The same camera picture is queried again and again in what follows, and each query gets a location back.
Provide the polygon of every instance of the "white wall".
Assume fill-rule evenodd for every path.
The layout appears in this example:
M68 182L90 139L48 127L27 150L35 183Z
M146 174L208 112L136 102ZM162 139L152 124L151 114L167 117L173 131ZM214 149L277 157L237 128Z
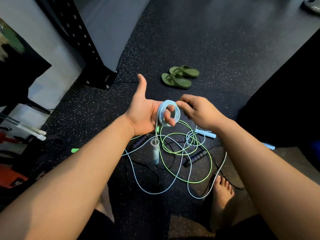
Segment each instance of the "white wall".
M70 53L69 45L62 40L34 0L0 0L0 18L52 65L32 84L29 98L47 109L55 108L82 70ZM48 115L22 104L19 104L10 116L37 128L48 118ZM10 134L28 136L16 128ZM23 146L17 147L4 142L0 144L0 149L19 152Z

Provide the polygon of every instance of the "foot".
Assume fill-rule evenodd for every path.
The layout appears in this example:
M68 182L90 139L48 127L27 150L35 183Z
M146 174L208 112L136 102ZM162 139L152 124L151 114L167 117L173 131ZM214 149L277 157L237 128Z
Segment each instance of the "foot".
M210 218L212 231L218 230L222 226L222 213L228 201L234 196L232 186L228 181L219 175L213 184L213 203Z

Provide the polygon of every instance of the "floor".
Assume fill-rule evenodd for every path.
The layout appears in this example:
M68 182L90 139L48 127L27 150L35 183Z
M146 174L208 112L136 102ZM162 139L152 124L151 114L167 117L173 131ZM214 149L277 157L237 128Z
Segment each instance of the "floor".
M117 81L136 81L136 74L146 77L146 98L178 100L184 93L208 98L223 114L235 119L256 90L302 46L320 26L320 19L299 9L302 0L151 0L132 33L118 65ZM187 64L197 68L200 76L192 80L187 91L161 83L161 74L172 66ZM54 167L94 137L129 107L136 90L134 83L114 84L110 90L75 83L46 121L43 129L66 140L57 158L44 164ZM181 119L194 123L183 114ZM178 125L165 128L164 134L187 132ZM206 146L218 145L208 139ZM223 149L212 150L218 163ZM315 170L297 148L278 148L276 153L320 184ZM132 158L147 164L150 148L133 153ZM165 155L167 164L173 157ZM172 167L176 172L180 159ZM211 236L207 226L211 202L190 196L186 183L176 181L164 194L148 195L134 181L126 158L120 159L109 180L109 193L115 226L121 239L168 239ZM210 167L207 158L194 164L191 180L204 178ZM143 188L158 192L150 170L135 165ZM174 179L167 171L154 167L160 188L166 189ZM223 171L236 186L242 187L232 163L227 158ZM186 179L187 169L183 168ZM200 196L209 178L192 185L190 191Z

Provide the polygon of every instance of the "person's right hand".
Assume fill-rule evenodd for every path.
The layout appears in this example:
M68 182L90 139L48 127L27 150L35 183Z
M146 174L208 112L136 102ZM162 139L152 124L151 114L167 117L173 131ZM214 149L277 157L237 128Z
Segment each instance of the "person's right hand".
M214 132L222 121L228 120L205 97L184 94L176 104L197 126L203 129Z

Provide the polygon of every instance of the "green flip-flop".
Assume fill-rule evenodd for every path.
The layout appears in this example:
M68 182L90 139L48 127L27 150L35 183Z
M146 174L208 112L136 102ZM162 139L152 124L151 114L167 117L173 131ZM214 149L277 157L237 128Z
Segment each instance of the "green flip-flop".
M162 80L165 84L172 87L188 89L191 87L191 81L183 78L179 74L162 73Z
M171 74L179 74L180 76L189 76L193 78L199 76L199 71L197 69L190 68L186 65L171 67L169 71Z

